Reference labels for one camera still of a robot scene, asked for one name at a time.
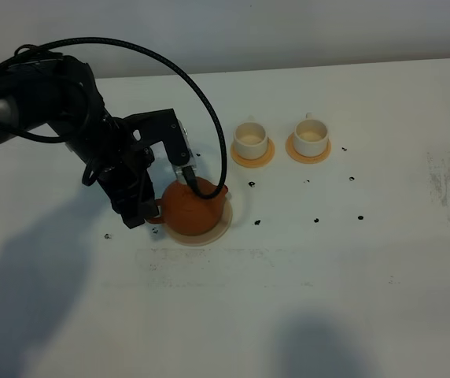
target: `orange teapot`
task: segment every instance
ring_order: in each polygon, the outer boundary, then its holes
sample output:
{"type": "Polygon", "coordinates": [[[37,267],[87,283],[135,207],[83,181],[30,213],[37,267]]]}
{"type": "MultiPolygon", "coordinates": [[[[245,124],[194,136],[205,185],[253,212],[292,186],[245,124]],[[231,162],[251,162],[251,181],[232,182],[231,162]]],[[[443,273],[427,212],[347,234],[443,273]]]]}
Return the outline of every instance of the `orange teapot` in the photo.
{"type": "MultiPolygon", "coordinates": [[[[197,177],[197,185],[203,193],[211,193],[216,186],[197,177]]],[[[165,223],[173,231],[181,235],[197,236],[214,228],[223,214],[227,186],[213,199],[202,199],[192,192],[192,189],[173,181],[164,191],[162,198],[156,200],[160,206],[160,216],[150,218],[151,224],[165,223]]]]}

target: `white teacup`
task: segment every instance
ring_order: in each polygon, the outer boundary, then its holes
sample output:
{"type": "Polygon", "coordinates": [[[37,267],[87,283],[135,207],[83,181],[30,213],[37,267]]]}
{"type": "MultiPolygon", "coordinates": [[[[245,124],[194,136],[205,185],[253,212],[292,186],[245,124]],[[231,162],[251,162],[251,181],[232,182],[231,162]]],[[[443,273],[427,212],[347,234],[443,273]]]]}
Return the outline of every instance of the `white teacup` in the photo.
{"type": "Polygon", "coordinates": [[[313,120],[308,113],[306,119],[295,127],[293,147],[300,155],[313,158],[325,152],[328,146],[328,128],[320,120],[313,120]]]}
{"type": "Polygon", "coordinates": [[[264,126],[250,120],[234,131],[235,152],[244,159],[255,160],[267,152],[268,136],[264,126]]]}

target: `black robotic arm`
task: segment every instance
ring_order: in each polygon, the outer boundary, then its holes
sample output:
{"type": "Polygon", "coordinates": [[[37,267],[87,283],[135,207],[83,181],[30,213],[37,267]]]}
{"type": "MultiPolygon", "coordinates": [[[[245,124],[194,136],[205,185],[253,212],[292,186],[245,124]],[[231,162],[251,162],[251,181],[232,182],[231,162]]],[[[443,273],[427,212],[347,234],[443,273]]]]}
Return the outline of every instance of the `black robotic arm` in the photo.
{"type": "MultiPolygon", "coordinates": [[[[124,44],[114,39],[106,41],[124,44]]],[[[48,45],[51,44],[33,46],[0,64],[0,144],[15,135],[41,143],[66,142],[86,164],[83,184],[89,186],[97,181],[129,228],[159,213],[147,172],[154,159],[150,146],[155,143],[164,144],[176,175],[196,195],[202,198],[218,195],[224,184],[227,159],[223,132],[207,99],[205,105],[212,111],[223,160],[217,190],[203,194],[195,180],[194,158],[186,134],[173,109],[134,114],[124,119],[111,117],[90,66],[74,57],[49,52],[48,45]],[[30,133],[45,123],[57,137],[30,133]]]]}

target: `teapot handle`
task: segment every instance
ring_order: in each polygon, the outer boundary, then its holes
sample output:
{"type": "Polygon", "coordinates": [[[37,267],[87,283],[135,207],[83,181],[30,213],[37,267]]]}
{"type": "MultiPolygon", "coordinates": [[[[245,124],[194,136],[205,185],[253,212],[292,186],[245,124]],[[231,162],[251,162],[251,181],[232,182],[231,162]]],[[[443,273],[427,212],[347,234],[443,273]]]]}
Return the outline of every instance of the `teapot handle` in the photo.
{"type": "MultiPolygon", "coordinates": [[[[161,202],[160,198],[155,200],[155,204],[157,206],[160,206],[160,202],[161,202]]],[[[161,223],[164,223],[164,217],[162,217],[162,214],[161,214],[159,217],[153,217],[153,218],[147,219],[146,221],[151,224],[161,224],[161,223]]]]}

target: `white table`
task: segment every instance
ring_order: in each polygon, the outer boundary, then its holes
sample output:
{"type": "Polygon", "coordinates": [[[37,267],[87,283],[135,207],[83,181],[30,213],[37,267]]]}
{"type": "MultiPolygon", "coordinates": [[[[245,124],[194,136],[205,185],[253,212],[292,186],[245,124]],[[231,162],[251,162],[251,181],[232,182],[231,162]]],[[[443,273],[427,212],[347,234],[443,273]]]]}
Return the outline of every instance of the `white table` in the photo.
{"type": "MultiPolygon", "coordinates": [[[[127,229],[64,146],[0,146],[0,376],[450,376],[450,60],[194,79],[229,145],[253,115],[276,146],[262,169],[229,158],[234,220],[207,247],[127,229]],[[317,165],[284,149],[307,112],[333,143],[317,165]]],[[[217,182],[183,81],[98,86],[119,117],[174,108],[217,182]]],[[[161,194],[174,177],[156,155],[161,194]]]]}

